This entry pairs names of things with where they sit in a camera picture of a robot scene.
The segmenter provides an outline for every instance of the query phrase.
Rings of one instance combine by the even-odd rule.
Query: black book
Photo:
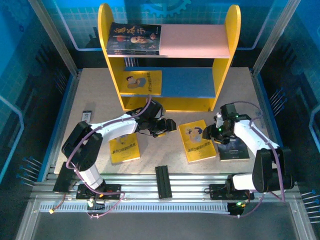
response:
[[[161,25],[111,24],[106,51],[109,55],[159,55]]]
[[[218,144],[220,161],[248,160],[249,152],[247,145],[240,138],[231,138],[226,145]]]

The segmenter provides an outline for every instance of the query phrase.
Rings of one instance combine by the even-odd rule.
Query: pink shelf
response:
[[[108,55],[113,58],[228,59],[225,25],[163,24],[160,55]]]

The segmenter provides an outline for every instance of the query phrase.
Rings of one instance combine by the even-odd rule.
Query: book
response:
[[[248,160],[250,158],[247,145],[239,137],[231,138],[226,145],[218,144],[220,161]]]
[[[127,134],[109,141],[111,163],[119,164],[140,158],[137,134]]]
[[[161,95],[162,71],[124,71],[121,94]]]
[[[188,163],[209,159],[217,155],[213,142],[202,138],[205,128],[205,120],[185,123],[179,126]]]
[[[161,25],[113,22],[106,51],[109,55],[159,55]]]

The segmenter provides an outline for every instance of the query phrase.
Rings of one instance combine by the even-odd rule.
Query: bookshelf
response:
[[[231,5],[224,24],[163,24],[159,55],[110,55],[107,43],[114,21],[108,4],[98,12],[99,40],[122,109],[132,110],[146,103],[145,95],[121,93],[124,71],[162,71],[162,91],[153,96],[167,111],[213,111],[233,60],[241,28],[238,5]],[[125,57],[210,58],[212,67],[126,67]]]

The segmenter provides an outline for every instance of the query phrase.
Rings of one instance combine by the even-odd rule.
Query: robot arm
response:
[[[221,107],[221,114],[214,117],[216,123],[208,126],[202,134],[204,139],[211,138],[218,144],[228,144],[230,138],[238,137],[247,145],[255,156],[252,173],[233,175],[232,188],[234,190],[256,190],[260,193],[280,190],[278,172],[272,163],[276,162],[273,154],[275,149],[281,168],[284,189],[292,189],[294,180],[292,154],[288,148],[280,146],[267,138],[246,115],[239,115],[234,104]]]
[[[141,115],[135,116],[137,115],[137,111],[141,109],[142,108],[138,108],[133,111],[128,111],[121,117],[102,123],[89,125],[85,121],[79,122],[62,146],[63,154],[69,158],[84,136],[93,129],[102,127],[94,132],[88,140],[81,145],[72,158],[72,163],[76,166],[81,177],[90,188],[104,191],[105,181],[100,176],[95,165],[102,144],[117,137],[141,130],[149,130],[150,135],[156,138],[165,132],[171,132],[177,129],[176,123],[172,119],[162,118],[165,110],[160,103],[151,100],[147,109]]]

